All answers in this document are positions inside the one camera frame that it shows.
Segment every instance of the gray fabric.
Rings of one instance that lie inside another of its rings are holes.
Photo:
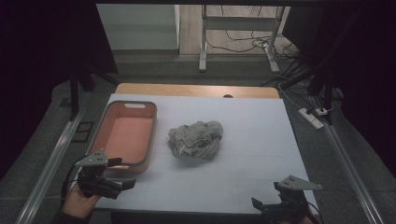
[[[223,129],[217,121],[198,121],[169,130],[169,147],[175,157],[213,160],[219,151]]]

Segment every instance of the metal frame leg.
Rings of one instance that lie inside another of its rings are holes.
[[[202,38],[201,38],[201,53],[199,56],[199,71],[206,71],[206,5],[202,5]]]
[[[277,13],[276,13],[274,29],[271,34],[271,39],[270,39],[268,45],[265,47],[265,53],[267,54],[267,58],[268,58],[268,61],[270,63],[271,70],[273,73],[279,73],[279,67],[277,66],[277,63],[274,58],[273,48],[274,48],[277,32],[279,31],[280,23],[282,22],[282,17],[283,17],[284,11],[285,11],[284,7],[278,8]]]

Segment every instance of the person's hand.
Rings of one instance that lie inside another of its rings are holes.
[[[79,185],[76,184],[67,192],[62,211],[72,217],[86,218],[90,215],[100,198],[97,195],[86,198]]]
[[[291,224],[291,222],[288,221],[279,221],[277,222],[278,224]],[[308,217],[304,217],[301,219],[298,224],[314,224]]]

